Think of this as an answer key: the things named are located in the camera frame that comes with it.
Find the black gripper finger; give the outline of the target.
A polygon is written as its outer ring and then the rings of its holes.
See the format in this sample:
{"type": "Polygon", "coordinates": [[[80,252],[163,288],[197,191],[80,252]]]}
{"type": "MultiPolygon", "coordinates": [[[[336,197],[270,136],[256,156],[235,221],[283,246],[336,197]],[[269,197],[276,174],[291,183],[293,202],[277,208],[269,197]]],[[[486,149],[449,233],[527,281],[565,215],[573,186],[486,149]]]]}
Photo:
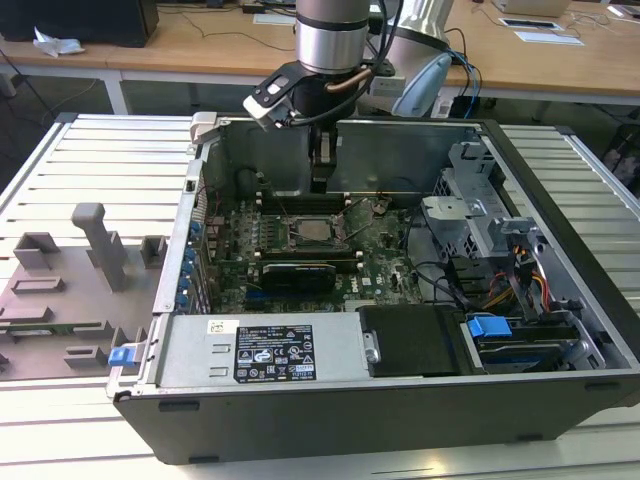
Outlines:
{"type": "Polygon", "coordinates": [[[308,135],[308,157],[312,193],[325,193],[337,167],[338,131],[335,125],[312,125],[308,135]]]}

